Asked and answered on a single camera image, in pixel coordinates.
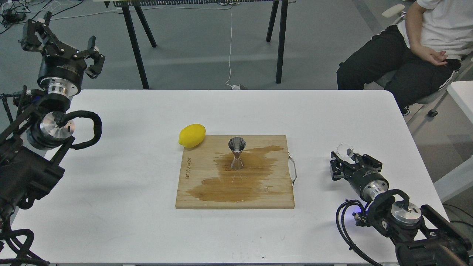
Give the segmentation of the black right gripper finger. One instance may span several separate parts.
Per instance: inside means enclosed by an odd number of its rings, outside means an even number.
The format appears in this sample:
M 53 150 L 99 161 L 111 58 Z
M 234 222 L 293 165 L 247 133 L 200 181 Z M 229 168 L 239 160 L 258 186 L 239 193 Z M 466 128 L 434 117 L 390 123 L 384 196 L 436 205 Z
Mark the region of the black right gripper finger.
M 355 164 L 350 164 L 342 160 L 336 152 L 332 151 L 330 160 L 330 173 L 333 181 L 344 178 L 345 180 L 351 177 L 357 170 Z
M 370 167 L 370 168 L 374 168 L 378 172 L 381 172 L 382 170 L 383 163 L 371 157 L 368 154 L 360 155 L 360 154 L 355 153 L 353 155 L 353 160 L 355 162 L 356 169 Z

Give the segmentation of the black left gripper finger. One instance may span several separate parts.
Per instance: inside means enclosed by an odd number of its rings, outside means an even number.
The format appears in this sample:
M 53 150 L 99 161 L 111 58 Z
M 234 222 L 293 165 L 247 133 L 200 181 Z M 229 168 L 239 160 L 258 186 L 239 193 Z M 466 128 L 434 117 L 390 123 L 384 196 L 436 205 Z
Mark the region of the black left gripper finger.
M 87 65 L 86 59 L 93 59 L 92 65 Z M 105 62 L 105 56 L 99 53 L 96 47 L 96 37 L 91 36 L 88 39 L 88 47 L 83 51 L 76 51 L 76 62 L 79 63 L 83 72 L 91 79 L 96 79 L 102 71 Z
M 49 28 L 52 13 L 46 12 L 42 21 L 28 20 L 23 27 L 22 38 L 18 41 L 25 51 L 37 51 L 42 56 L 71 58 L 74 47 L 59 41 Z

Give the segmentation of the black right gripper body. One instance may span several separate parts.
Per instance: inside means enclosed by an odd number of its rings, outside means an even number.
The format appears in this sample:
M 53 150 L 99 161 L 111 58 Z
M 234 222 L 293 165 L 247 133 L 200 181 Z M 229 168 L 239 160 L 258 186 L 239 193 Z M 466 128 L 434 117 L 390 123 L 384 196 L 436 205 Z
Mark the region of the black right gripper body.
M 389 189 L 388 181 L 379 171 L 371 167 L 355 171 L 347 180 L 360 199 L 365 202 L 375 200 L 376 196 Z

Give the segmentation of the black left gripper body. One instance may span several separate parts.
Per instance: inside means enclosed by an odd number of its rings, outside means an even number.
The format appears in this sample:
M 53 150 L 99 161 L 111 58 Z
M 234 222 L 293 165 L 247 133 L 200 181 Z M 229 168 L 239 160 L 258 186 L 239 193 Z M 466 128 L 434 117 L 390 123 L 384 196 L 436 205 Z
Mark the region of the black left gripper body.
M 81 92 L 86 67 L 84 59 L 76 60 L 61 56 L 44 56 L 40 65 L 37 84 L 45 89 L 47 88 L 47 79 L 64 79 L 75 87 L 72 92 L 72 96 L 74 96 Z

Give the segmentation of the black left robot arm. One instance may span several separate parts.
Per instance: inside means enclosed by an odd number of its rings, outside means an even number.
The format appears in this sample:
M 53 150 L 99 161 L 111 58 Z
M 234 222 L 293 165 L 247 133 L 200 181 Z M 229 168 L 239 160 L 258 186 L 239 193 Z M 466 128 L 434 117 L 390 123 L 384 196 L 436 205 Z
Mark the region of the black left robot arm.
M 102 135 L 98 114 L 79 110 L 68 113 L 73 96 L 81 92 L 84 75 L 101 74 L 105 56 L 96 47 L 95 36 L 80 51 L 61 42 L 49 28 L 51 12 L 42 21 L 28 20 L 19 41 L 25 51 L 37 51 L 42 62 L 39 89 L 1 94 L 10 125 L 1 133 L 1 246 L 7 244 L 13 259 L 2 265 L 48 266 L 49 262 L 30 248 L 34 233 L 11 228 L 17 209 L 27 210 L 48 195 L 64 176 L 59 164 L 70 149 L 95 145 Z

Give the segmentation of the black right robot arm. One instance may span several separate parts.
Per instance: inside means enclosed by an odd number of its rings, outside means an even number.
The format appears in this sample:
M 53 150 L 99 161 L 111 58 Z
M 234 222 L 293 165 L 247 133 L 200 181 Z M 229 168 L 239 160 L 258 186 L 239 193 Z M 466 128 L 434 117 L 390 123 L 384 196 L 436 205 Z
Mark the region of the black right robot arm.
M 431 206 L 417 207 L 400 189 L 389 189 L 381 175 L 382 163 L 370 155 L 356 154 L 349 149 L 352 163 L 331 152 L 330 172 L 334 181 L 345 179 L 360 200 L 346 200 L 336 211 L 336 225 L 350 250 L 372 265 L 378 266 L 349 236 L 345 227 L 345 212 L 357 206 L 353 213 L 357 226 L 376 229 L 395 246 L 400 266 L 468 266 L 471 241 L 454 228 Z

